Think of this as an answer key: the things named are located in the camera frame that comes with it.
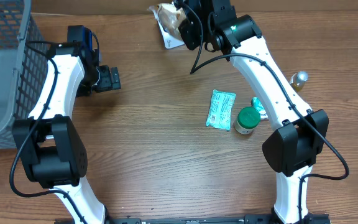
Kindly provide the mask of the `yellow drink bottle silver cap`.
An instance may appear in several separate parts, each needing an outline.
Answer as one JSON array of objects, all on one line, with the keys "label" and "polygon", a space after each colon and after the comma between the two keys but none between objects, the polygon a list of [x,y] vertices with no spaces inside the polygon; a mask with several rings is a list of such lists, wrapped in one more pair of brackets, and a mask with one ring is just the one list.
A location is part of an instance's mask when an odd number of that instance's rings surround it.
[{"label": "yellow drink bottle silver cap", "polygon": [[290,85],[296,92],[299,92],[302,90],[308,79],[309,75],[306,71],[299,71],[291,77]]}]

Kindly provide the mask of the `brown Pantree snack bag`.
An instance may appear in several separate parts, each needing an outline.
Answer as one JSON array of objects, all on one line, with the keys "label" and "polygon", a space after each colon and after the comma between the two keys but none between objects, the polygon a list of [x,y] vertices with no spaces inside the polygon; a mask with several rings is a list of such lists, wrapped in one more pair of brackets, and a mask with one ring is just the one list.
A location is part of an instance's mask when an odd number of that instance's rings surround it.
[{"label": "brown Pantree snack bag", "polygon": [[164,40],[183,40],[179,26],[187,16],[182,8],[177,9],[173,3],[159,3],[149,6],[147,10],[152,12],[157,20]]}]

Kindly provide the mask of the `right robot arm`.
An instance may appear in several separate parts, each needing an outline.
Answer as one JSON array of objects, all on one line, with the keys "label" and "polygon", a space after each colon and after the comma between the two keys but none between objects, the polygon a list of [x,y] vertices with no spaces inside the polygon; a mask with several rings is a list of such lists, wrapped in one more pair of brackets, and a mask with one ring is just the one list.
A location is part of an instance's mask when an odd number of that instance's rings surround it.
[{"label": "right robot arm", "polygon": [[290,86],[268,50],[262,30],[249,15],[237,16],[229,1],[174,1],[185,18],[178,31],[193,50],[212,44],[248,81],[267,112],[273,133],[262,152],[276,173],[277,198],[270,215],[246,215],[247,223],[329,223],[308,211],[308,177],[323,149],[329,119],[313,111]]}]

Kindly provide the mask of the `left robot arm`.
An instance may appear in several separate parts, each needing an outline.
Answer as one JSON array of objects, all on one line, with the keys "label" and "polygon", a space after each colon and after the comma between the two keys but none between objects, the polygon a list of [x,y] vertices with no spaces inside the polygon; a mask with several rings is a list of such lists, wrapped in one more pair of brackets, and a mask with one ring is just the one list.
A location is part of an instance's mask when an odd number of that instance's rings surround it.
[{"label": "left robot arm", "polygon": [[72,223],[111,223],[106,206],[86,178],[88,158],[71,116],[77,97],[121,88],[116,67],[100,65],[94,32],[68,26],[67,41],[49,43],[48,72],[42,92],[27,119],[14,122],[17,154],[9,173],[11,190],[24,198],[55,194]]}]

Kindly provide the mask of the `green lid white jar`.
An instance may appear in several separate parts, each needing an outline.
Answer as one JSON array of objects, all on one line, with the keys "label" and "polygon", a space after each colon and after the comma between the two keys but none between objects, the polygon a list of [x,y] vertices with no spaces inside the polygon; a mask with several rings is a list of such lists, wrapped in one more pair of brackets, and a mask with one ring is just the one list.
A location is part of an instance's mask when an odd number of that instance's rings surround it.
[{"label": "green lid white jar", "polygon": [[259,123],[259,112],[253,107],[245,107],[236,116],[234,128],[240,134],[250,134]]}]

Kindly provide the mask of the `teal snack packet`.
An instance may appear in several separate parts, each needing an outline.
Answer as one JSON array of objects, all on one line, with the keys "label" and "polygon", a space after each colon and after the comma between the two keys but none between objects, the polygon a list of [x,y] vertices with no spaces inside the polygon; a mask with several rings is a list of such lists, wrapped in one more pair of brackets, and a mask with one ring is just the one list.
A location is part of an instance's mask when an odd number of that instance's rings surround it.
[{"label": "teal snack packet", "polygon": [[235,99],[235,93],[213,90],[206,126],[229,131]]}]

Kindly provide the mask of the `green white drink carton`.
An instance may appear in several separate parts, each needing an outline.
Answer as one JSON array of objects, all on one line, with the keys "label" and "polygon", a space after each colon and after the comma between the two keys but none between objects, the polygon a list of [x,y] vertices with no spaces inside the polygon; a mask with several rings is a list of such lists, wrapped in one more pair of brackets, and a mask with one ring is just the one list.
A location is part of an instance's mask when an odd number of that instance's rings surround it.
[{"label": "green white drink carton", "polygon": [[264,109],[261,101],[257,97],[253,97],[253,99],[251,100],[251,107],[258,111],[261,120],[269,119],[266,110]]}]

